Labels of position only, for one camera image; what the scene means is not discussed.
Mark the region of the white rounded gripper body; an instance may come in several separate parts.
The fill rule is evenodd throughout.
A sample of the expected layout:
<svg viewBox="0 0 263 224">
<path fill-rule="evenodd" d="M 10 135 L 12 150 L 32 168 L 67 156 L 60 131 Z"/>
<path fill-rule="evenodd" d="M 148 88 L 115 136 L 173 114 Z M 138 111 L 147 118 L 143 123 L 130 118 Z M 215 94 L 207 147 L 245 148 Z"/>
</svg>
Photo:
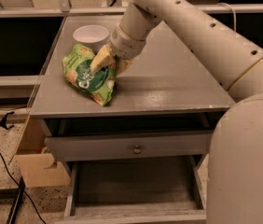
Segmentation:
<svg viewBox="0 0 263 224">
<path fill-rule="evenodd" d="M 144 40 L 136 40 L 129 37 L 119 24 L 109 37 L 111 50 L 121 59 L 130 60 L 138 56 L 145 47 Z"/>
</svg>

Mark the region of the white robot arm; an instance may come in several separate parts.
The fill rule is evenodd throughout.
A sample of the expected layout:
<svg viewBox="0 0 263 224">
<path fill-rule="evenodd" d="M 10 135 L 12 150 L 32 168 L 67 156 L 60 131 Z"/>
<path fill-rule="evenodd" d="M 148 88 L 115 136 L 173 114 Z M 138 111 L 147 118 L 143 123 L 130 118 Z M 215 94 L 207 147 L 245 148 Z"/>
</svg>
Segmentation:
<svg viewBox="0 0 263 224">
<path fill-rule="evenodd" d="M 210 145 L 206 224 L 263 224 L 263 49 L 186 0 L 131 0 L 110 37 L 119 72 L 160 21 L 236 102 Z"/>
</svg>

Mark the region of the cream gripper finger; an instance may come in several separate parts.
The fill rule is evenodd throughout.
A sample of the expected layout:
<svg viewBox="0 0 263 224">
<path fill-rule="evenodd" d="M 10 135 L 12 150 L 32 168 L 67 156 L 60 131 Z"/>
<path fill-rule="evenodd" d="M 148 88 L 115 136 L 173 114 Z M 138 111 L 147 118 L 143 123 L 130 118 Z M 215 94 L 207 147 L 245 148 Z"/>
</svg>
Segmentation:
<svg viewBox="0 0 263 224">
<path fill-rule="evenodd" d="M 132 60 L 125 60 L 122 58 L 118 58 L 116 74 L 118 76 L 123 74 L 131 66 L 131 64 L 132 64 Z"/>
<path fill-rule="evenodd" d="M 101 47 L 93 61 L 90 64 L 90 70 L 93 75 L 102 70 L 104 67 L 116 68 L 115 54 L 111 47 L 106 44 Z"/>
</svg>

